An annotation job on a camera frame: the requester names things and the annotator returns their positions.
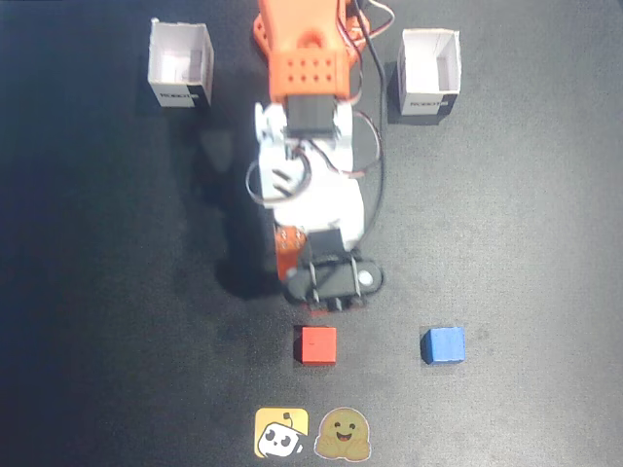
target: cable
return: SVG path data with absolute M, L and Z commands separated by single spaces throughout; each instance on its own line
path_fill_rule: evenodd
M 301 180 L 301 183 L 297 185 L 294 193 L 286 197 L 262 198 L 254 193 L 253 190 L 251 190 L 251 174 L 255 171 L 260 163 L 256 160 L 250 164 L 249 168 L 246 169 L 244 186 L 246 187 L 246 191 L 249 193 L 249 196 L 251 197 L 251 199 L 253 199 L 254 202 L 270 209 L 274 204 L 282 204 L 299 197 L 309 187 L 310 182 L 312 181 L 312 165 L 310 164 L 310 159 L 303 150 L 296 151 L 296 154 L 301 158 L 301 161 L 303 162 L 304 176 L 303 180 Z
M 350 105 L 355 105 L 357 102 L 359 102 L 359 99 L 361 99 L 361 94 L 363 92 L 363 56 L 361 56 L 361 50 L 354 43 L 354 41 L 348 34 L 348 31 L 346 27 L 344 26 L 344 23 L 340 19 L 339 10 L 338 10 L 338 13 L 336 14 L 336 22 L 338 23 L 338 28 L 340 29 L 340 34 L 342 34 L 342 38 L 345 41 L 347 41 L 350 44 L 350 46 L 354 49 L 355 53 L 357 54 L 357 61 L 359 62 L 359 89 L 357 90 L 357 93 L 354 96 L 346 100 L 346 102 L 348 102 Z
M 379 55 L 377 54 L 377 50 L 372 43 L 372 38 L 370 37 L 370 33 L 365 27 L 365 23 L 363 21 L 363 15 L 361 14 L 361 8 L 359 7 L 359 0 L 354 0 L 352 2 L 354 4 L 355 14 L 357 16 L 357 21 L 359 22 L 359 27 L 361 27 L 361 32 L 363 33 L 363 37 L 366 40 L 366 44 L 370 49 L 370 54 L 374 60 L 375 65 L 377 66 L 377 72 L 379 73 L 379 81 L 380 81 L 380 106 L 379 106 L 379 146 L 380 146 L 380 156 L 379 156 L 379 168 L 381 171 L 381 179 L 379 181 L 379 190 L 377 192 L 377 200 L 374 205 L 374 210 L 372 211 L 372 216 L 368 225 L 363 230 L 363 235 L 357 243 L 355 244 L 353 249 L 358 249 L 363 240 L 368 236 L 369 232 L 377 223 L 377 219 L 379 218 L 379 211 L 381 210 L 381 205 L 383 204 L 383 198 L 385 195 L 385 152 L 384 152 L 384 144 L 383 144 L 383 133 L 384 133 L 384 124 L 385 124 L 385 71 L 383 70 L 383 64 L 379 59 Z
M 377 131 L 377 128 L 374 126 L 374 123 L 372 122 L 370 117 L 368 117 L 366 114 L 364 114 L 363 112 L 359 110 L 353 110 L 352 113 L 354 116 L 362 119 L 369 126 L 369 128 L 372 129 L 372 134 L 374 135 L 374 139 L 377 144 L 377 150 L 374 156 L 374 160 L 368 163 L 363 168 L 360 168 L 354 171 L 341 170 L 340 168 L 336 167 L 331 162 L 331 159 L 327 156 L 327 154 L 324 151 L 322 151 L 322 149 L 320 149 L 320 147 L 314 141 L 307 140 L 307 142 L 320 154 L 324 162 L 327 164 L 327 167 L 329 167 L 329 170 L 331 170 L 332 172 L 338 173 L 340 175 L 345 175 L 348 178 L 361 178 L 365 176 L 368 173 L 368 170 L 372 166 L 376 165 L 377 162 L 379 162 L 379 160 L 381 159 L 381 137 L 379 136 L 379 132 Z
M 378 2 L 376 0 L 368 0 L 368 3 L 370 3 L 370 5 L 374 5 L 375 7 L 379 8 L 379 9 L 381 9 L 381 10 L 387 12 L 387 13 L 389 13 L 389 19 L 384 24 L 382 24 L 378 28 L 370 31 L 370 38 L 374 39 L 376 37 L 379 37 L 384 32 L 386 32 L 393 25 L 393 22 L 396 20 L 396 14 L 393 12 L 393 10 L 388 5 L 386 5 L 384 3 Z M 361 31 L 362 27 L 363 26 L 355 28 L 355 29 Z M 358 40 L 355 41 L 355 43 L 357 43 L 357 42 L 361 43 L 363 41 L 365 41 L 365 38 L 364 39 L 358 39 Z

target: white cardboard box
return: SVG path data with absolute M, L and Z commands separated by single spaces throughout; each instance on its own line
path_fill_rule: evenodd
M 163 107 L 209 105 L 214 49 L 205 24 L 152 19 L 147 81 Z
M 448 115 L 460 92 L 458 31 L 405 29 L 398 58 L 402 115 Z

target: sticker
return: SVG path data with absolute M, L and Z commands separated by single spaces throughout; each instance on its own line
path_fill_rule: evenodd
M 370 458 L 370 425 L 362 413 L 341 407 L 328 413 L 318 430 L 313 451 L 324 459 L 362 462 Z
M 255 455 L 290 457 L 303 450 L 310 416 L 304 409 L 264 407 L 255 414 Z

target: black table surface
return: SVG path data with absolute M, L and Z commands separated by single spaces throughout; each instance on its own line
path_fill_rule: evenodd
M 256 2 L 0 2 L 2 465 L 274 465 L 253 452 L 265 406 L 310 414 L 286 465 L 331 465 L 310 443 L 340 406 L 368 418 L 367 465 L 623 465 L 623 3 L 387 3 L 389 74 L 402 29 L 457 29 L 461 94 L 414 126 L 389 86 L 363 247 L 385 287 L 311 316 L 261 274 L 242 186 L 268 101 Z M 209 113 L 158 106 L 152 17 L 207 24 Z M 334 368 L 293 360 L 307 324 L 337 327 Z M 464 363 L 421 362 L 438 325 L 464 327 Z

